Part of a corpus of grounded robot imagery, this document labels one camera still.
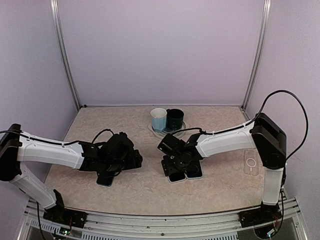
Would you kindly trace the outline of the clear magsafe phone case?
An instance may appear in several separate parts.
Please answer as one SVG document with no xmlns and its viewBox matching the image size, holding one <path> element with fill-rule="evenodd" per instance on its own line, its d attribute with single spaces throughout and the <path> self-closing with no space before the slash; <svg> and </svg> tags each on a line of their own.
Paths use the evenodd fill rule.
<svg viewBox="0 0 320 240">
<path fill-rule="evenodd" d="M 254 177 L 259 175 L 259 158 L 255 149 L 244 150 L 243 172 Z"/>
</svg>

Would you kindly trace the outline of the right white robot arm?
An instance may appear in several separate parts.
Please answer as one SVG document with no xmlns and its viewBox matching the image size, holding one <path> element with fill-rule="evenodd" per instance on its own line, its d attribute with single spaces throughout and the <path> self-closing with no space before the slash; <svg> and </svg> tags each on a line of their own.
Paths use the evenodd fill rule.
<svg viewBox="0 0 320 240">
<path fill-rule="evenodd" d="M 218 132 L 193 134 L 183 141 L 168 133 L 157 148 L 164 154 L 162 168 L 170 182 L 203 176 L 200 161 L 210 156 L 243 149 L 256 149 L 264 167 L 262 206 L 256 218 L 266 222 L 275 212 L 287 161 L 287 137 L 266 114 Z"/>
</svg>

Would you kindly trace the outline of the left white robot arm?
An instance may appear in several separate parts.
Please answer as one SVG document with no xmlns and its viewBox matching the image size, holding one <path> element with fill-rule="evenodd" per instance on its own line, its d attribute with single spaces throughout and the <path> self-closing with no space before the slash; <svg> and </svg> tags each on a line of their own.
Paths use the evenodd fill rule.
<svg viewBox="0 0 320 240">
<path fill-rule="evenodd" d="M 0 140 L 0 179 L 36 200 L 46 212 L 63 223 L 70 218 L 61 194 L 47 188 L 26 166 L 27 162 L 60 165 L 82 172 L 95 172 L 97 184 L 111 186 L 122 171 L 141 168 L 143 157 L 124 132 L 103 142 L 56 141 L 34 136 L 12 124 Z"/>
</svg>

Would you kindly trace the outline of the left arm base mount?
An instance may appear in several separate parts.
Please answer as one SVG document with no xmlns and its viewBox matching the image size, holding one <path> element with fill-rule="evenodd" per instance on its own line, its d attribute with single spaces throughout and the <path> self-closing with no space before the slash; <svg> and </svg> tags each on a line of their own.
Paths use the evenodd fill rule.
<svg viewBox="0 0 320 240">
<path fill-rule="evenodd" d="M 54 223 L 66 225 L 69 227 L 76 227 L 83 229 L 85 226 L 85 221 L 87 220 L 88 214 L 83 211 L 67 210 L 64 213 L 51 214 L 45 212 L 43 218 Z"/>
</svg>

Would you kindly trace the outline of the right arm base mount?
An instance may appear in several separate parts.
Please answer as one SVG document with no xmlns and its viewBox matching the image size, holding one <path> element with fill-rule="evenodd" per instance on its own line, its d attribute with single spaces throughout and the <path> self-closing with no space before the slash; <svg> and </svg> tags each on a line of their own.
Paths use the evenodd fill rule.
<svg viewBox="0 0 320 240">
<path fill-rule="evenodd" d="M 265 205 L 261 203 L 260 207 L 250 210 L 244 210 L 238 213 L 242 228 L 260 225 L 282 218 L 279 204 Z"/>
</svg>

